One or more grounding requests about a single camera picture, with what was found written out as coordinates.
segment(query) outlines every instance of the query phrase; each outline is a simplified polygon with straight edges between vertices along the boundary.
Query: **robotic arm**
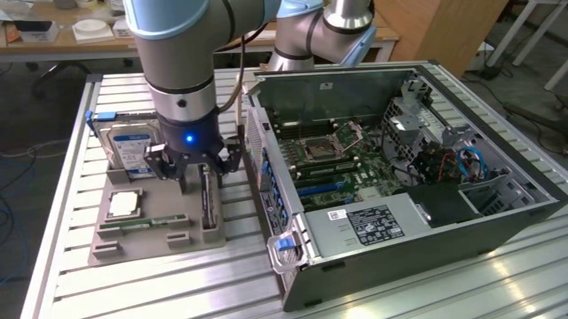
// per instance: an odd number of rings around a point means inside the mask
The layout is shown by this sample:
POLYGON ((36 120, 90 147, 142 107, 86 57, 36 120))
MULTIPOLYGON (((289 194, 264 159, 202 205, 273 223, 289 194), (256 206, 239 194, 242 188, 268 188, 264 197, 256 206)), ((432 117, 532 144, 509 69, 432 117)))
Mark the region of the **robotic arm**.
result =
POLYGON ((282 0, 272 71, 313 68, 317 55, 344 66, 361 63, 374 41, 370 0, 282 0))
POLYGON ((189 164, 218 175, 237 170, 239 138, 218 130, 213 53, 258 29, 278 13, 272 70, 313 67, 317 54, 344 65, 360 63, 376 28, 369 0, 125 0, 145 75, 166 143, 147 150, 162 179, 182 179, 189 164), (227 147, 229 159, 219 157, 227 147))
POLYGON ((162 179, 181 179, 194 163, 223 175, 239 157, 222 161, 218 153, 238 139, 219 134, 213 53, 269 21, 280 0, 125 0, 125 8, 166 141, 147 163, 162 179))

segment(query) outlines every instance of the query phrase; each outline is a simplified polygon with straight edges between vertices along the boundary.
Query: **white sticker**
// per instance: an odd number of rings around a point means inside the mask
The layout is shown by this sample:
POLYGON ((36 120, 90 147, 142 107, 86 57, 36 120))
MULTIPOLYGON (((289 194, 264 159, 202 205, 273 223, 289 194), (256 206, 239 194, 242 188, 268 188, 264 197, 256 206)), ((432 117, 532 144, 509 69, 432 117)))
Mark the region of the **white sticker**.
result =
POLYGON ((334 88, 333 82, 326 82, 320 84, 320 90, 332 90, 334 88))
POLYGON ((334 221, 336 219, 342 219, 348 217, 348 211, 345 209, 340 209, 337 211, 328 212, 329 220, 334 221))
POLYGON ((149 134, 121 135, 113 138, 123 166, 133 178, 151 177, 153 170, 145 161, 145 149, 153 139, 149 134))

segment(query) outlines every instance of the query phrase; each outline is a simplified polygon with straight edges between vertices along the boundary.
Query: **gray 3d-printed tray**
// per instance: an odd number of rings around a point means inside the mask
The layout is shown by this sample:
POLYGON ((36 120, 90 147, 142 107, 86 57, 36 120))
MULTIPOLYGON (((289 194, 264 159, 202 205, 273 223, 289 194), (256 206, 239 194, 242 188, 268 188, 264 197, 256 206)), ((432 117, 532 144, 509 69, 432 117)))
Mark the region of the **gray 3d-printed tray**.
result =
POLYGON ((215 228, 203 229, 202 181, 197 165, 186 171, 187 188, 181 192, 177 181, 155 178, 138 179, 113 185, 107 178, 96 218, 88 265, 99 266, 137 259, 158 257, 221 247, 223 216, 221 214, 221 192, 215 174, 210 172, 210 206, 215 228), (111 214, 117 194, 137 194, 137 207, 123 205, 131 213, 111 214))

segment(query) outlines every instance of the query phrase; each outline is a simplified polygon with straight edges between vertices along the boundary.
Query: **wooden desk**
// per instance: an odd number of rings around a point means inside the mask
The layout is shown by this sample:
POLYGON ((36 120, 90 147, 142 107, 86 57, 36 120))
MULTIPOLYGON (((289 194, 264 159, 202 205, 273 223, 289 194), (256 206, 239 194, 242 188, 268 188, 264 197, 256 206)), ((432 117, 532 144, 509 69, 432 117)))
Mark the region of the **wooden desk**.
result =
MULTIPOLYGON (((7 43, 6 29, 0 27, 0 62, 39 62, 63 60, 91 60, 100 58, 127 58, 138 56, 134 39, 115 39, 111 41, 78 44, 72 34, 71 26, 78 22, 78 18, 90 15, 88 9, 60 10, 54 3, 36 3, 34 13, 46 21, 56 21, 63 26, 55 43, 24 43, 16 41, 7 43)), ((399 34, 388 27, 380 15, 376 16, 374 25, 378 26, 376 43, 373 48, 378 48, 374 58, 377 61, 388 61, 399 34)), ((276 23, 270 23, 266 30, 276 29, 276 23)), ((247 44, 247 52, 272 52, 274 48, 274 38, 257 39, 247 44)), ((239 49, 227 51, 238 53, 239 49)))

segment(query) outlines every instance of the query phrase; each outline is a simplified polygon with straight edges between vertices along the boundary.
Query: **metal frame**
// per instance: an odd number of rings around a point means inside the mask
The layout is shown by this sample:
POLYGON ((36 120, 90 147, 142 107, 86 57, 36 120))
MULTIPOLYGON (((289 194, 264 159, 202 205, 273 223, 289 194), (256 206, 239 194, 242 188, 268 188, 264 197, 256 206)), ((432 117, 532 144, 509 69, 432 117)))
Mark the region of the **metal frame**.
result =
MULTIPOLYGON (((547 178, 568 192, 564 168, 441 66, 423 63, 547 178)), ((215 73, 218 103, 229 98, 235 75, 235 70, 215 73)), ((456 314, 460 318, 483 315, 519 318, 528 314, 556 318, 568 312, 568 209, 563 209, 476 259, 301 312, 284 313, 243 171, 225 181, 229 242, 222 249, 90 268, 86 246, 107 161, 98 140, 84 129, 83 111, 95 109, 95 104, 99 112, 153 107, 142 74, 104 76, 102 81, 103 85, 91 78, 83 93, 22 318, 86 318, 104 314, 111 318, 165 314, 177 318, 333 319, 403 315, 452 318, 456 314)), ((444 99, 437 96, 433 99, 432 107, 448 123, 455 126, 463 123, 460 113, 448 107, 444 99)), ((247 99, 242 102, 245 110, 247 99)), ((231 133, 234 117, 234 113, 221 115, 222 134, 231 133)))

